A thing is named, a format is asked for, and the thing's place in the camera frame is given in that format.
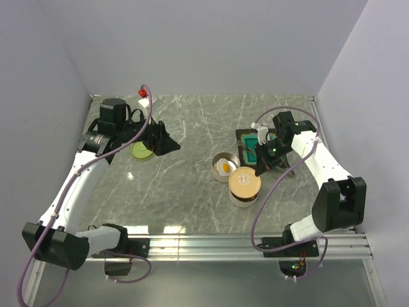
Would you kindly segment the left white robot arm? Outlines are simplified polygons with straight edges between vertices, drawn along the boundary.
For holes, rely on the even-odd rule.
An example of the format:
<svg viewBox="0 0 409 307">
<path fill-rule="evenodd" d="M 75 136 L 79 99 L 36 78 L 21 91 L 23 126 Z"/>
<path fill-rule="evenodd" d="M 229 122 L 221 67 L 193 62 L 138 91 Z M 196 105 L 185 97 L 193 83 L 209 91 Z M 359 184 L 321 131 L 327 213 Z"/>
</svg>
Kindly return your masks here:
<svg viewBox="0 0 409 307">
<path fill-rule="evenodd" d="M 107 98 L 80 138 L 71 170 L 58 195 L 37 223 L 26 223 L 22 236 L 35 260 L 69 270 L 79 269 L 87 257 L 103 251 L 122 257 L 129 250 L 124 226 L 105 223 L 96 230 L 78 230 L 88 200 L 114 156 L 141 142 L 156 156 L 181 146 L 153 119 L 159 100 L 145 97 L 135 109 L 120 98 Z"/>
</svg>

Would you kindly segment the white egg piece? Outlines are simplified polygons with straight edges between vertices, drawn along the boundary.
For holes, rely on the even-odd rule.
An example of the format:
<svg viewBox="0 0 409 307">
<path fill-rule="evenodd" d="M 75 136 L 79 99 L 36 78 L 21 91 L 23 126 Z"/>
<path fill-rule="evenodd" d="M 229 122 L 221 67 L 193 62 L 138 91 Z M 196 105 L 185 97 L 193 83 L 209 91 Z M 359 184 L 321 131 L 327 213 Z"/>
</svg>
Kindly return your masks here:
<svg viewBox="0 0 409 307">
<path fill-rule="evenodd" d="M 234 162 L 221 158 L 216 163 L 216 169 L 221 176 L 228 177 L 237 169 L 237 167 Z"/>
</svg>

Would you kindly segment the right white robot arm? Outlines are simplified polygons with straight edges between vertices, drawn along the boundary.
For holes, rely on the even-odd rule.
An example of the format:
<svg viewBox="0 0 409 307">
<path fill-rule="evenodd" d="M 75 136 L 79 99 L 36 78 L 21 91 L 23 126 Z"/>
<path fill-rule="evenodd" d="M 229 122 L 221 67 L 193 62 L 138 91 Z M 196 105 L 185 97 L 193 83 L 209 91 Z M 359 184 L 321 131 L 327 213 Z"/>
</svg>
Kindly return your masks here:
<svg viewBox="0 0 409 307">
<path fill-rule="evenodd" d="M 318 239 L 324 233 L 341 228 L 358 226 L 364 221 L 367 184 L 362 177 L 354 177 L 346 171 L 321 140 L 321 127 L 314 115 L 309 120 L 296 121 L 294 107 L 277 107 L 273 118 L 275 138 L 258 120 L 251 129 L 257 133 L 254 147 L 256 176 L 272 170 L 287 154 L 294 152 L 300 160 L 290 166 L 275 182 L 263 198 L 265 206 L 278 185 L 301 164 L 305 164 L 316 181 L 319 192 L 311 213 L 286 227 L 282 245 L 273 252 L 284 250 L 295 256 L 305 243 Z"/>
</svg>

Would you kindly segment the tan round lid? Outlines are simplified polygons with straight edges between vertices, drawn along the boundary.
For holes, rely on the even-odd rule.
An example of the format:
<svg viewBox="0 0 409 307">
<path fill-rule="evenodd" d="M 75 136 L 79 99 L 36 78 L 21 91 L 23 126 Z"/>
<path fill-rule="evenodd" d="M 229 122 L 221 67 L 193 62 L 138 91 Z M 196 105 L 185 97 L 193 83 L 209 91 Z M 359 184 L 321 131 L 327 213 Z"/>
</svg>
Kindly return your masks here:
<svg viewBox="0 0 409 307">
<path fill-rule="evenodd" d="M 240 167 L 229 176 L 229 189 L 239 198 L 250 198 L 257 195 L 261 189 L 261 178 L 255 170 L 249 167 Z"/>
</svg>

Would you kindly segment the metal tongs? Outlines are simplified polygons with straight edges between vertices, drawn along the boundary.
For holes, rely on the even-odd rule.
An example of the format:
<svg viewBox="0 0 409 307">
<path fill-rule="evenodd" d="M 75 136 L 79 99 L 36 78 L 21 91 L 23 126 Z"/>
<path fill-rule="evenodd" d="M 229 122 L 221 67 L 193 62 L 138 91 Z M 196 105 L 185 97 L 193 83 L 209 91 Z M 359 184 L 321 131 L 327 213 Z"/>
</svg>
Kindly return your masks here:
<svg viewBox="0 0 409 307">
<path fill-rule="evenodd" d="M 242 141 L 240 140 L 236 140 L 236 145 L 238 146 L 238 148 L 242 151 L 242 152 L 247 152 L 250 154 L 255 154 L 255 151 L 252 150 L 251 148 L 249 148 L 248 146 L 246 146 Z M 277 165 L 278 168 L 281 168 L 282 170 L 287 170 L 290 168 L 288 159 L 286 156 L 281 157 L 280 161 L 278 162 Z"/>
</svg>

